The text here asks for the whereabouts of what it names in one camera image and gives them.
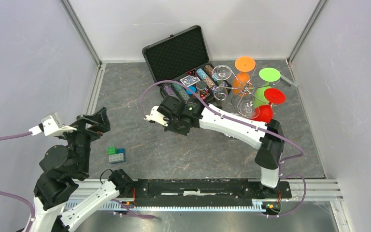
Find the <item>open case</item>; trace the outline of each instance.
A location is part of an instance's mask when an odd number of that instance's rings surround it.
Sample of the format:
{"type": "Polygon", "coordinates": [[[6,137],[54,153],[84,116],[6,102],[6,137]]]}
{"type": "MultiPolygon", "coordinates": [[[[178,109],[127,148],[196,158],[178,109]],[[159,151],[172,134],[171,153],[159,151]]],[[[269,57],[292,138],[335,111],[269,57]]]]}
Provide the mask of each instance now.
{"type": "MultiPolygon", "coordinates": [[[[202,80],[207,83],[207,94],[200,95],[201,98],[209,103],[215,102],[214,91],[218,83],[212,77],[214,67],[209,63],[200,26],[192,26],[143,48],[143,56],[154,82],[174,80],[182,82],[187,87],[195,88],[196,82],[202,80]]],[[[160,84],[159,86],[163,97],[172,95],[187,101],[192,96],[179,85],[160,84]]]]}

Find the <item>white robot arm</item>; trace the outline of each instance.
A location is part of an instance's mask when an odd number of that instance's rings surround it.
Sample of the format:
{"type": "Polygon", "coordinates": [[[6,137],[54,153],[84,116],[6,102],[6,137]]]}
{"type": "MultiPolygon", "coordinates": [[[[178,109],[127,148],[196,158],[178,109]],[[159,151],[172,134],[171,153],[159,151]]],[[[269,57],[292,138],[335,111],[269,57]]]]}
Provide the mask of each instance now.
{"type": "Polygon", "coordinates": [[[196,127],[218,131],[249,144],[258,150],[255,161],[261,167],[262,185],[271,189],[276,188],[279,181],[279,158],[284,142],[275,137],[269,138],[265,132],[255,128],[271,129],[282,134],[279,122],[274,120],[276,128],[272,129],[270,128],[272,125],[267,125],[265,122],[233,115],[212,104],[209,104],[209,107],[211,110],[204,108],[194,98],[185,104],[174,97],[167,96],[160,106],[152,108],[145,120],[163,125],[165,131],[187,135],[191,127],[196,127]]]}

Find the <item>orange cup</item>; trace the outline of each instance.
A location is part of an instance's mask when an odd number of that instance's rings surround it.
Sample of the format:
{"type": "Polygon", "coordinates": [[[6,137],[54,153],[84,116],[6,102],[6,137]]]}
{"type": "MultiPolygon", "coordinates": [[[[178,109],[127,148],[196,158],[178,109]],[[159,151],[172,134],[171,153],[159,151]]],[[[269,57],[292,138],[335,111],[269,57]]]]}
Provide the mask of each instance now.
{"type": "Polygon", "coordinates": [[[249,80],[250,75],[248,73],[240,72],[239,74],[237,74],[234,78],[234,81],[232,82],[232,87],[238,89],[233,89],[232,92],[235,94],[241,92],[244,89],[244,86],[249,82],[249,80]]]}

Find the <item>marble floor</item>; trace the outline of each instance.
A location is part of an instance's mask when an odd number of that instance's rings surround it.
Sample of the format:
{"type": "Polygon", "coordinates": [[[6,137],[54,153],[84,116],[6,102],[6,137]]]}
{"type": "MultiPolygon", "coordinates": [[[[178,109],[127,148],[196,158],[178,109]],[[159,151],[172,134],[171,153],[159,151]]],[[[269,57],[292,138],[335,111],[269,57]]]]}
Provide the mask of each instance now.
{"type": "MultiPolygon", "coordinates": [[[[284,60],[257,60],[254,76],[260,69],[273,67],[292,79],[284,60]]],[[[237,73],[233,61],[226,64],[237,73]]],[[[107,107],[111,131],[92,143],[90,178],[99,178],[106,169],[123,169],[132,178],[259,178],[260,167],[254,162],[256,150],[242,141],[229,139],[211,130],[191,129],[188,136],[164,132],[159,124],[143,120],[140,108],[142,92],[153,84],[146,63],[107,64],[97,109],[107,107]],[[126,149],[126,162],[110,164],[107,147],[126,149]]],[[[284,175],[303,174],[323,177],[324,172],[315,143],[296,90],[281,81],[276,88],[286,95],[286,102],[274,107],[274,119],[281,122],[284,135],[305,150],[305,156],[284,164],[284,175]]],[[[159,105],[162,97],[157,87],[144,101],[144,110],[159,105]]],[[[285,145],[282,156],[298,154],[285,145]]]]}

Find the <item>white bracket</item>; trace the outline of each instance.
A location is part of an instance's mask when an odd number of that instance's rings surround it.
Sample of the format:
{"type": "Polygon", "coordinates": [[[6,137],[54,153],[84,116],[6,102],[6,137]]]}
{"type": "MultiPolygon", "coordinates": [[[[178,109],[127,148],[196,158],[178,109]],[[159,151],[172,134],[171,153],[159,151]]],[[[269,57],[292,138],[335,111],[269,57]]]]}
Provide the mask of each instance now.
{"type": "Polygon", "coordinates": [[[159,123],[163,126],[167,126],[168,122],[166,120],[164,120],[164,115],[161,114],[159,111],[157,111],[158,109],[158,106],[154,106],[152,109],[151,109],[151,112],[150,112],[150,115],[146,115],[146,118],[145,120],[146,121],[154,121],[156,123],[159,123]]]}
{"type": "Polygon", "coordinates": [[[63,222],[63,225],[69,226],[69,232],[75,231],[84,220],[96,212],[102,205],[120,195],[120,192],[115,188],[116,185],[113,182],[104,182],[99,189],[76,207],[62,213],[60,220],[63,222]]]}

